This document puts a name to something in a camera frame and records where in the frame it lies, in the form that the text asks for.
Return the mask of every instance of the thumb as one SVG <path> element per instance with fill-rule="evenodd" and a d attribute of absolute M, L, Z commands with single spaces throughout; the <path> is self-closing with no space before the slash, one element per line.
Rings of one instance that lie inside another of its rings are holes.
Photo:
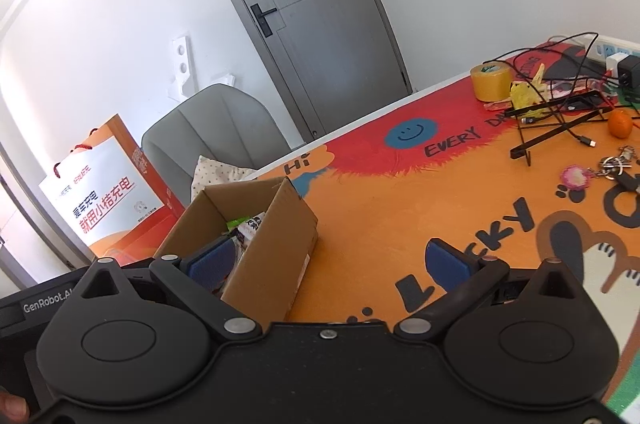
<path fill-rule="evenodd" d="M 27 422 L 29 418 L 27 401 L 7 392 L 0 392 L 0 412 L 15 423 Z"/>

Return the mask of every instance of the smiley face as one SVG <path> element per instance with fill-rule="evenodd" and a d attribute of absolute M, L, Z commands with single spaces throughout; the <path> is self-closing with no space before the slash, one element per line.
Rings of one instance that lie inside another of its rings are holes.
<path fill-rule="evenodd" d="M 438 125 L 430 119 L 406 120 L 389 130 L 385 143 L 394 149 L 409 149 L 424 144 L 438 131 Z"/>

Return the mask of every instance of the pink keychain charm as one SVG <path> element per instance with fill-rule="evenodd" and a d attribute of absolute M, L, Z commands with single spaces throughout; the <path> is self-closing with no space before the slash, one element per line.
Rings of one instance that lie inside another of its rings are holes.
<path fill-rule="evenodd" d="M 569 166 L 560 173 L 560 182 L 571 191 L 581 191 L 589 187 L 589 180 L 596 174 L 580 166 Z"/>

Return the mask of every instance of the open cardboard box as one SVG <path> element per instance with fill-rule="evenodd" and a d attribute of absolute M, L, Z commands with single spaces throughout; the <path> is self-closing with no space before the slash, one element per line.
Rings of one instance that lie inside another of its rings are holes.
<path fill-rule="evenodd" d="M 154 257 L 200 250 L 226 223 L 266 211 L 260 228 L 228 279 L 222 300 L 262 328 L 283 321 L 318 238 L 318 219 L 289 179 L 210 185 L 174 225 Z"/>

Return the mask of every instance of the white power strip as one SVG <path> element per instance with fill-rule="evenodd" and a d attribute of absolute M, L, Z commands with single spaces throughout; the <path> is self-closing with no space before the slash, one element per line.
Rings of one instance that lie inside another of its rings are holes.
<path fill-rule="evenodd" d="M 586 50 L 591 39 L 593 39 L 593 36 L 582 36 L 575 40 L 583 45 Z M 607 57 L 620 53 L 640 57 L 640 44 L 637 42 L 624 41 L 623 39 L 599 36 L 598 39 L 596 39 L 596 42 L 593 43 L 591 50 L 589 50 L 587 58 L 597 60 L 598 62 L 605 64 Z"/>

